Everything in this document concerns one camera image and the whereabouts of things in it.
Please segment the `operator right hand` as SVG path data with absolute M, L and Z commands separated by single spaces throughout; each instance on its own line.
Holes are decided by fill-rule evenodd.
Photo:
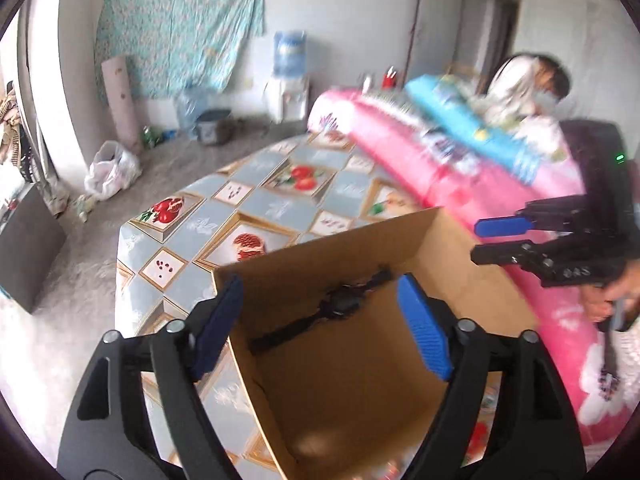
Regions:
M 634 260 L 626 265 L 622 276 L 604 286 L 584 285 L 579 289 L 579 303 L 590 322 L 600 323 L 614 313 L 614 302 L 625 300 L 627 318 L 639 313 L 640 266 Z

